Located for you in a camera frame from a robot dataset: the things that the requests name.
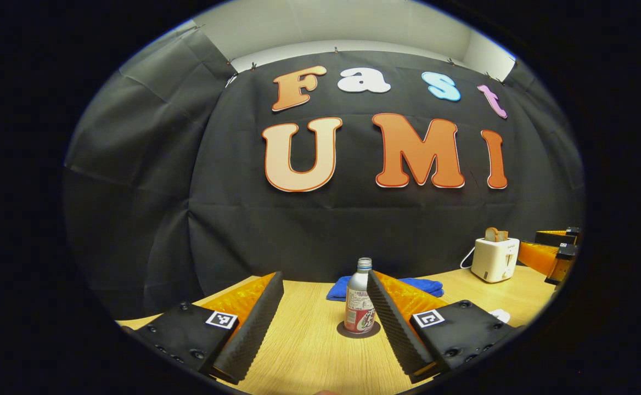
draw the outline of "orange letter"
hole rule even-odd
[[[316,164],[308,172],[291,168],[291,137],[298,132],[295,123],[268,127],[262,132],[267,141],[265,175],[270,184],[286,192],[308,192],[322,187],[335,173],[335,131],[340,118],[320,118],[308,123],[316,133]]]
[[[316,75],[323,75],[325,71],[325,67],[315,66],[276,77],[274,82],[279,85],[279,100],[272,105],[272,111],[286,110],[311,100],[309,95],[301,94],[301,88],[308,92],[314,90],[318,86]]]
[[[384,137],[384,170],[376,175],[380,187],[401,188],[408,185],[408,174],[403,172],[401,156],[411,168],[418,185],[428,180],[428,173],[436,160],[437,169],[431,178],[439,188],[461,188],[464,177],[459,173],[459,159],[454,135],[457,126],[446,120],[432,120],[425,140],[421,140],[403,115],[376,114],[372,122],[381,128]]]
[[[508,180],[506,180],[506,175],[503,172],[503,153],[501,153],[503,138],[491,130],[481,131],[481,137],[484,138],[486,149],[489,150],[489,165],[491,166],[489,178],[486,179],[486,182],[489,187],[494,189],[506,188]]]

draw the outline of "blue towel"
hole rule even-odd
[[[349,275],[341,277],[340,280],[338,280],[338,282],[335,283],[332,288],[330,288],[330,292],[328,292],[328,295],[325,298],[327,298],[328,300],[338,300],[340,302],[344,302],[345,297],[347,296],[345,292],[347,289],[347,282],[349,280]],[[440,281],[425,280],[421,278],[399,278],[399,280],[408,285],[413,285],[413,287],[416,287],[421,291],[428,292],[434,297],[441,297],[445,295],[445,291],[443,290],[443,283],[441,283]]]

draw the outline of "wooden table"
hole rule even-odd
[[[255,280],[252,276],[195,305]],[[489,284],[470,270],[421,278],[443,283],[448,303],[471,300],[491,312],[502,308],[511,314],[509,325],[526,325],[549,302],[554,285],[529,267],[516,267],[513,278]],[[230,385],[253,394],[307,394],[331,390],[342,395],[398,393],[417,387],[403,374],[384,328],[366,339],[350,339],[336,331],[343,321],[345,303],[325,299],[331,283],[284,280],[284,296],[245,380]],[[155,319],[117,321],[137,329]]]

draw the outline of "bottle cap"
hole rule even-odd
[[[372,258],[359,258],[357,261],[358,268],[372,268]]]

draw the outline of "dark coaster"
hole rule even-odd
[[[343,335],[345,337],[349,337],[351,339],[364,339],[365,337],[370,337],[378,334],[381,330],[381,325],[379,325],[379,323],[375,321],[374,325],[372,325],[372,329],[368,330],[367,332],[352,333],[345,329],[345,321],[340,321],[338,327],[335,329],[338,330],[338,333],[340,333],[340,335]]]

